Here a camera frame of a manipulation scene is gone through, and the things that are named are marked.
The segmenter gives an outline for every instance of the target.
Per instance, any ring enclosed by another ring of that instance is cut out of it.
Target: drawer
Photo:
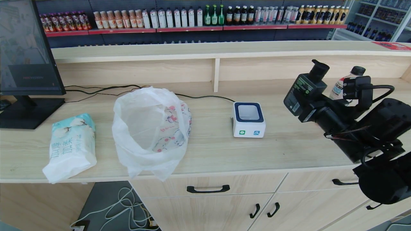
[[[343,183],[358,182],[352,169],[331,171],[304,171],[289,173],[279,187],[279,192],[294,192],[319,189],[336,189],[355,187],[356,185],[335,185],[332,180],[339,179]]]
[[[164,182],[158,179],[133,179],[129,182],[140,198],[204,196],[274,192],[284,176],[285,173],[170,177]]]

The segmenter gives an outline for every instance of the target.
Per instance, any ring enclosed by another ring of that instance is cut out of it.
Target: bottle cap
[[[360,66],[354,66],[354,67],[351,69],[351,74],[358,75],[358,76],[363,75],[364,72],[365,72],[365,68],[360,67]]]

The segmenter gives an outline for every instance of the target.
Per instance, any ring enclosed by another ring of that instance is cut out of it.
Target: monitor stand
[[[0,113],[0,128],[36,129],[65,103],[64,99],[14,97],[17,101]]]

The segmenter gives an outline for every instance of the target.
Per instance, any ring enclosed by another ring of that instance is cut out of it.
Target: black handle
[[[382,205],[382,204],[379,204],[379,205],[377,205],[377,206],[375,206],[375,207],[367,206],[366,208],[367,208],[367,210],[373,210],[373,209],[376,209],[376,208],[380,207],[381,205]]]
[[[217,191],[197,191],[194,189],[194,186],[187,186],[187,192],[191,192],[191,193],[216,193],[216,192],[226,192],[228,190],[230,190],[229,185],[223,185],[223,188]]]
[[[253,219],[256,217],[258,211],[260,211],[260,204],[256,204],[256,212],[254,214],[250,213],[250,218]]]
[[[341,181],[338,180],[338,179],[333,179],[332,182],[333,182],[335,185],[358,185],[358,182],[355,182],[355,183],[343,183],[343,182],[341,182]]]
[[[272,216],[274,216],[274,214],[278,211],[280,209],[280,203],[278,203],[278,202],[276,202],[275,203],[275,210],[274,210],[274,212],[273,213],[267,213],[267,216],[268,217],[272,217]]]

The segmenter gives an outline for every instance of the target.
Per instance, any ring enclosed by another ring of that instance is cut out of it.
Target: green bottle
[[[217,5],[212,6],[214,8],[214,13],[211,16],[211,24],[217,25],[218,17],[217,17]]]
[[[223,14],[223,5],[220,5],[221,11],[220,16],[218,16],[218,25],[224,25],[224,14]]]
[[[209,14],[209,10],[210,10],[210,6],[205,5],[205,11],[206,11],[206,14],[204,15],[204,24],[205,25],[210,25],[211,24],[211,17],[210,17],[210,14]]]

